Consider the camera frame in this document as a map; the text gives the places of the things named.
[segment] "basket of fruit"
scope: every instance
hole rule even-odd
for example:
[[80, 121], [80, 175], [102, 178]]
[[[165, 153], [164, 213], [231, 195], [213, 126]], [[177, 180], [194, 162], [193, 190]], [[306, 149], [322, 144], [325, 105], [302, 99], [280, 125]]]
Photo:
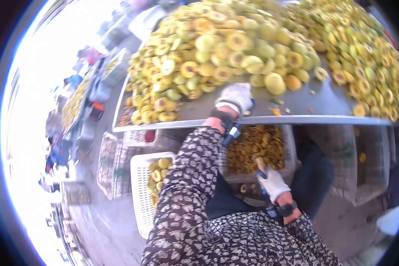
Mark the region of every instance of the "basket of fruit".
[[291, 125], [244, 126], [241, 135], [221, 149], [219, 170], [230, 184], [256, 182], [254, 157], [262, 157], [290, 182], [297, 163]]
[[134, 213], [140, 235], [148, 238], [154, 225], [162, 180], [176, 159], [173, 152], [135, 155], [130, 161]]

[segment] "white plastic crate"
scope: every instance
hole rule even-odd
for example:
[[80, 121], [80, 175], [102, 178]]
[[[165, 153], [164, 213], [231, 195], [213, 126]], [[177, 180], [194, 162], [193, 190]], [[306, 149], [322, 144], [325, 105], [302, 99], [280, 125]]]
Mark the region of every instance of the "white plastic crate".
[[148, 239], [149, 231], [154, 226], [155, 209], [151, 202], [151, 195], [146, 190], [146, 182], [151, 172], [148, 166], [161, 158], [176, 160], [173, 152], [160, 152], [135, 155], [130, 161], [131, 189], [133, 194], [134, 214], [137, 228], [144, 239]]
[[[291, 125], [278, 125], [284, 143], [284, 158], [285, 158], [285, 167], [282, 170], [279, 170], [284, 181], [288, 184], [291, 183], [294, 172], [296, 171], [297, 164], [297, 152], [296, 152], [296, 143], [294, 142], [293, 128]], [[224, 147], [221, 147], [219, 154], [219, 171], [224, 176], [226, 182], [233, 184], [239, 183], [239, 180], [243, 180], [243, 182], [255, 182], [256, 174], [237, 174], [237, 175], [229, 175], [228, 174], [228, 166], [227, 166], [227, 157], [228, 150]]]
[[130, 193], [130, 160], [140, 148], [124, 148], [122, 141], [104, 133], [100, 148], [97, 184], [108, 199], [125, 198]]
[[166, 146], [170, 150], [181, 145], [177, 137], [165, 129], [155, 130], [154, 141], [145, 142], [145, 135], [148, 131], [149, 130], [133, 130], [124, 132], [123, 145], [125, 147]]

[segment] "red object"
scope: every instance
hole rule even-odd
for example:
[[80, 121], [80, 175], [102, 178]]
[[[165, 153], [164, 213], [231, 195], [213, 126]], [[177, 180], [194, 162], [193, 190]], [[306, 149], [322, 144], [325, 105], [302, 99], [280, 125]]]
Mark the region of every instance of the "red object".
[[391, 41], [393, 47], [397, 50], [397, 44], [396, 42], [393, 40], [393, 38], [390, 36], [390, 34], [388, 34], [387, 30], [383, 31], [384, 34], [388, 37], [388, 39]]
[[148, 130], [145, 134], [145, 142], [153, 142], [155, 140], [155, 130]]

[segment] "black and white patterned shirt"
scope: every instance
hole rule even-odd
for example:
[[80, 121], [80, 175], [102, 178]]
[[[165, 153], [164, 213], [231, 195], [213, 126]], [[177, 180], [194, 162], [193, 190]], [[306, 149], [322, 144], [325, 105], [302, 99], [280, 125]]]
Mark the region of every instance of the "black and white patterned shirt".
[[204, 126], [184, 141], [163, 181], [141, 265], [341, 265], [304, 213], [286, 226], [264, 212], [207, 220], [221, 137]]

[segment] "white work glove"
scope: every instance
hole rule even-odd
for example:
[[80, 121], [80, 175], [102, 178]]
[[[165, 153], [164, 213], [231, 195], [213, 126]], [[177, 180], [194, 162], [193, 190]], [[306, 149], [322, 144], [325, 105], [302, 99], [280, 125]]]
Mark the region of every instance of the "white work glove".
[[281, 173], [272, 169], [271, 166], [266, 167], [266, 173], [268, 178], [263, 179], [260, 175], [257, 175], [259, 183], [267, 193], [270, 195], [271, 202], [275, 205], [277, 198], [286, 191], [291, 191], [287, 184], [282, 179]]
[[250, 99], [250, 94], [250, 83], [231, 84], [222, 90], [220, 97], [216, 100], [216, 107], [234, 104], [237, 107], [236, 109], [239, 109], [235, 110], [238, 113], [238, 117], [241, 117], [245, 111], [249, 110], [253, 106], [253, 102]]

